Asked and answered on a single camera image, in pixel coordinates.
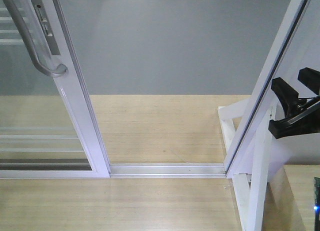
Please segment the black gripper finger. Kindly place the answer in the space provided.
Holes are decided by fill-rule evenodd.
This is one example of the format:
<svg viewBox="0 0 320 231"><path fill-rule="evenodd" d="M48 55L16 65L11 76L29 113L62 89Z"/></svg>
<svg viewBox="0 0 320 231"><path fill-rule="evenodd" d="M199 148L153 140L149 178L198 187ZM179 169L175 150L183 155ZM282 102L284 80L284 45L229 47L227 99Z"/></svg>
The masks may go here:
<svg viewBox="0 0 320 231"><path fill-rule="evenodd" d="M315 97L298 114L269 121L268 130L275 139L320 132L320 98Z"/></svg>
<svg viewBox="0 0 320 231"><path fill-rule="evenodd" d="M281 77L272 80L271 90L280 101L286 119L302 120L309 116L320 115L319 95L299 97L299 93Z"/></svg>

